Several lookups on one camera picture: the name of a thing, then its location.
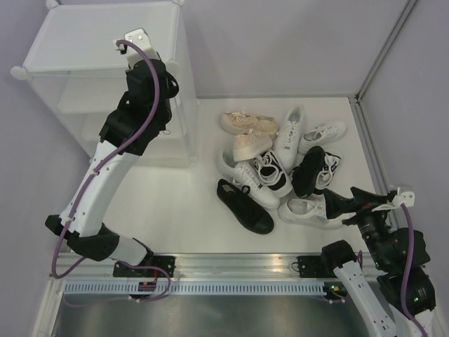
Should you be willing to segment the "white plastic shoe cabinet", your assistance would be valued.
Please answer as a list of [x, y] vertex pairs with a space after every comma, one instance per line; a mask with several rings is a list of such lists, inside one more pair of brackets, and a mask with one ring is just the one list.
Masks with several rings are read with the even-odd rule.
[[171, 60], [189, 60], [178, 1], [59, 5], [48, 9], [23, 64], [11, 69], [89, 155], [127, 89], [128, 63], [113, 40], [137, 28], [146, 31], [166, 66]]

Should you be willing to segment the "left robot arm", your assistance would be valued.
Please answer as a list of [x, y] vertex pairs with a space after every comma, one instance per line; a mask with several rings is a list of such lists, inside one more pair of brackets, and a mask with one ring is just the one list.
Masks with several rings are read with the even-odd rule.
[[170, 99], [179, 92], [175, 77], [160, 60], [144, 60], [127, 70], [128, 90], [108, 115], [100, 142], [81, 187], [67, 208], [47, 217], [45, 226], [62, 235], [68, 247], [83, 258], [108, 258], [128, 265], [147, 266], [153, 252], [136, 239], [121, 236], [103, 223], [121, 181], [148, 144], [171, 120]]

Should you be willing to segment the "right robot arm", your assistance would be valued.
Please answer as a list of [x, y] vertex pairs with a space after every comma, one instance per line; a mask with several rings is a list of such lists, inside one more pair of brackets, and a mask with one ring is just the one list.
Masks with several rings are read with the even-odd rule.
[[323, 190], [326, 216], [346, 216], [343, 225], [355, 225], [366, 243], [388, 314], [368, 286], [354, 250], [345, 240], [322, 248], [327, 272], [342, 282], [370, 336], [431, 336], [436, 308], [435, 288], [423, 267], [430, 261], [422, 232], [414, 230], [409, 209], [413, 191], [399, 187], [386, 195], [351, 187], [343, 197]]

